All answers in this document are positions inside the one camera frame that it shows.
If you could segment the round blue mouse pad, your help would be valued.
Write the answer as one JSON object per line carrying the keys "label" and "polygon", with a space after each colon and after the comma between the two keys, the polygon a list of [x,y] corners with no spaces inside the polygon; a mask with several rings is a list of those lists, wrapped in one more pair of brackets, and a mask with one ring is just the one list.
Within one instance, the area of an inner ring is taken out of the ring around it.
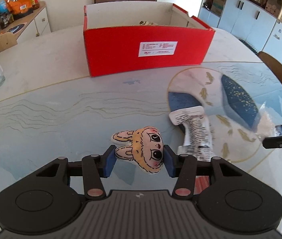
{"label": "round blue mouse pad", "polygon": [[19,32],[20,30],[22,30],[24,26],[25,26],[24,23],[18,24],[18,25],[16,25],[16,26],[10,28],[10,29],[8,30],[8,32],[15,34],[15,33]]}

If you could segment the red lid sauce jar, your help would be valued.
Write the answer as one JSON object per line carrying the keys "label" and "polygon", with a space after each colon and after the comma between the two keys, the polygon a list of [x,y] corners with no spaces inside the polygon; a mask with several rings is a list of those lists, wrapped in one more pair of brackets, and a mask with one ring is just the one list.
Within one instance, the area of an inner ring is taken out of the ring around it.
{"label": "red lid sauce jar", "polygon": [[32,2],[32,8],[33,8],[33,10],[36,10],[36,9],[38,9],[38,8],[40,7],[40,2],[39,2],[39,0],[31,0],[31,2]]}

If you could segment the small blue globe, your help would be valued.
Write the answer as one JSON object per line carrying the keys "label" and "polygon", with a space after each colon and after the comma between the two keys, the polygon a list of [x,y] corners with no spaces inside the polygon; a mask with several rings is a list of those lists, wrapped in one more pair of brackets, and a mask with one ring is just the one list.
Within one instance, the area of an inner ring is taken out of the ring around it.
{"label": "small blue globe", "polygon": [[0,14],[8,12],[9,10],[7,9],[6,2],[4,0],[0,0]]}

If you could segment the white storage wall cabinet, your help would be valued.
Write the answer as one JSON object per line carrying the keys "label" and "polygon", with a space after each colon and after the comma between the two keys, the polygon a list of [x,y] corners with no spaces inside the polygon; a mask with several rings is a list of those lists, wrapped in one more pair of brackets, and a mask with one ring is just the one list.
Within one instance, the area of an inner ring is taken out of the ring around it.
{"label": "white storage wall cabinet", "polygon": [[198,17],[282,64],[282,0],[202,0]]}

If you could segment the red cardboard shoe box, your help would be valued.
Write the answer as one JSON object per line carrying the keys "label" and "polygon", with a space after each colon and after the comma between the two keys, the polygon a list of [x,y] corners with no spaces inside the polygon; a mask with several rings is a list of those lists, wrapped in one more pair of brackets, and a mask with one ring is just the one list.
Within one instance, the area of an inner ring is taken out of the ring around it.
{"label": "red cardboard shoe box", "polygon": [[[142,26],[140,21],[158,26]],[[83,37],[91,77],[201,64],[214,35],[214,28],[174,3],[84,6]]]}

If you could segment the wooden desk organizer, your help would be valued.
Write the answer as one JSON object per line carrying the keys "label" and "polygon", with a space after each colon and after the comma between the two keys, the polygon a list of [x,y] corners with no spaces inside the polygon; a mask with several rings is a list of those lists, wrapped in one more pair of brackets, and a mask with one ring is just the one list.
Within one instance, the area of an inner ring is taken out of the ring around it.
{"label": "wooden desk organizer", "polygon": [[0,35],[0,53],[8,48],[17,45],[16,37],[11,32],[6,32]]}

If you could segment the white sideboard cabinet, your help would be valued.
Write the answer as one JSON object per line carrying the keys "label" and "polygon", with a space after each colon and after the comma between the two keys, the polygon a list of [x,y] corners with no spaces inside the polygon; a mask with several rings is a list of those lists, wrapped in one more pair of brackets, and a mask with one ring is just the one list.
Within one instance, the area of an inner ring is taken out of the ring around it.
{"label": "white sideboard cabinet", "polygon": [[14,34],[18,44],[51,33],[46,2],[40,1],[40,7],[34,10],[32,14],[15,20],[0,33],[6,33],[10,28],[22,23],[25,24],[23,29]]}

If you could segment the plush rabbit head toy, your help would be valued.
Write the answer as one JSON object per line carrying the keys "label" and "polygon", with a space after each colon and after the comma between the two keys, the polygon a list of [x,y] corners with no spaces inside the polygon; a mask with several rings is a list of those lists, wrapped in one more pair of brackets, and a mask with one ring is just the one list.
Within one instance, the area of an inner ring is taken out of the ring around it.
{"label": "plush rabbit head toy", "polygon": [[151,126],[112,135],[119,145],[116,158],[129,161],[148,173],[158,173],[163,166],[164,143],[159,129]]}

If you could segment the brown foil snack packet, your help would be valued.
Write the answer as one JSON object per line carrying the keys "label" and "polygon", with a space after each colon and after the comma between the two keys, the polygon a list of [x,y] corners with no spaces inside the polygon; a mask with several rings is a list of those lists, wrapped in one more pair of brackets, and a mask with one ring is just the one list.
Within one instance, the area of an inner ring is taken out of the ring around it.
{"label": "brown foil snack packet", "polygon": [[139,24],[142,25],[142,26],[158,26],[157,23],[153,23],[153,22],[149,22],[149,21],[140,21]]}

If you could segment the white printed sachet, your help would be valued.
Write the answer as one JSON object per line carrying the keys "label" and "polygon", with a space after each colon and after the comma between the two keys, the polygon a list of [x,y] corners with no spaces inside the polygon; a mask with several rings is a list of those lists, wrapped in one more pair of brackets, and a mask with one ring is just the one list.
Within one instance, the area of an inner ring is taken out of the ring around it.
{"label": "white printed sachet", "polygon": [[184,142],[178,147],[178,155],[193,155],[198,161],[206,162],[215,156],[210,123],[202,106],[173,111],[169,118],[174,125],[185,128]]}

